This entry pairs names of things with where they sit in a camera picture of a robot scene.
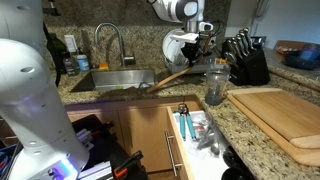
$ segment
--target backsplash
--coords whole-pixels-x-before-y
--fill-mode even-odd
[[[207,0],[204,19],[220,20],[226,24],[230,4],[231,0]],[[100,23],[111,22],[118,26],[126,55],[134,55],[138,66],[163,65],[163,38],[169,31],[182,27],[182,24],[159,19],[146,0],[62,0],[55,1],[55,6],[61,16],[44,17],[49,32],[55,32],[62,41],[63,35],[74,35],[78,47],[88,55],[92,64],[108,59],[111,68],[120,66],[118,38],[111,27],[103,27],[96,45],[94,31]],[[218,46],[224,34],[225,27],[217,37]],[[45,58],[53,67],[48,52]]]

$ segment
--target kitchen counter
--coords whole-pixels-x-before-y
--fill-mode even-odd
[[[300,72],[300,70],[281,64],[281,56],[278,56],[273,51],[265,51],[265,55],[271,72],[271,81],[261,87],[282,88],[320,106],[320,86],[318,81],[308,78],[303,74],[303,71]],[[157,73],[158,81],[170,75],[165,66],[157,66],[153,67],[153,69]],[[207,105],[204,102],[204,75],[184,75],[151,94],[147,94],[145,89],[135,88],[109,92],[70,93],[71,89],[85,74],[80,73],[75,77],[62,76],[59,93],[64,104],[195,95],[257,179],[318,179],[320,177],[320,168],[307,167],[296,163],[227,99],[218,106]],[[245,87],[250,86],[234,86],[231,83],[227,85],[227,89]]]

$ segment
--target cabinet handle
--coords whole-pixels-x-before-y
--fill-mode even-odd
[[[164,135],[166,136],[169,156],[170,156],[171,165],[172,165],[172,169],[173,169],[173,175],[174,175],[174,177],[177,177],[178,174],[177,174],[177,169],[176,168],[182,166],[182,164],[175,164],[174,159],[173,159],[173,154],[172,154],[172,149],[171,149],[171,144],[169,142],[169,139],[173,139],[174,136],[169,136],[167,131],[164,132]]]

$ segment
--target kitchen sink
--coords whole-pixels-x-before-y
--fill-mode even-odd
[[[144,85],[154,85],[156,83],[154,70],[91,71],[71,92],[110,91],[130,87],[139,88],[142,82]]]

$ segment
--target kitchen utensil holder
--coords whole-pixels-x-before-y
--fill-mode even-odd
[[[270,81],[266,58],[262,49],[253,51],[248,57],[240,60],[237,65],[231,65],[230,82],[236,86],[259,86]]]

